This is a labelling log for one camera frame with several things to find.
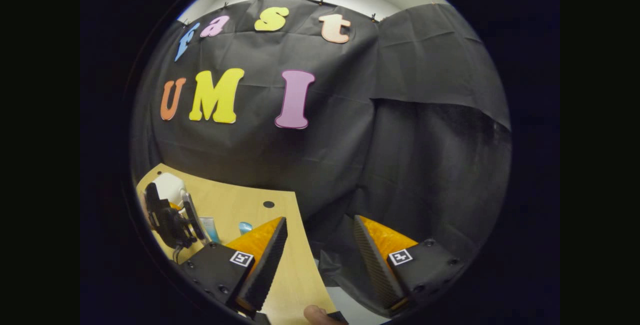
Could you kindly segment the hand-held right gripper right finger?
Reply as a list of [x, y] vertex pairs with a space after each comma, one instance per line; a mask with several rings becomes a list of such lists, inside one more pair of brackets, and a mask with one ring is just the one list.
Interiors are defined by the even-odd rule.
[[365, 216], [354, 216], [353, 233], [374, 291], [389, 315], [434, 302], [466, 266], [433, 238], [415, 241]]

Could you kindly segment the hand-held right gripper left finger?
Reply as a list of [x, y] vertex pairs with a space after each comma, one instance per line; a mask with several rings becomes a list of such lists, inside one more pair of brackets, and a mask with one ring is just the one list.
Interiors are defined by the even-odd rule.
[[218, 303], [242, 314], [258, 314], [269, 295], [287, 239], [287, 219], [277, 216], [226, 245], [206, 243], [179, 268], [194, 286]]

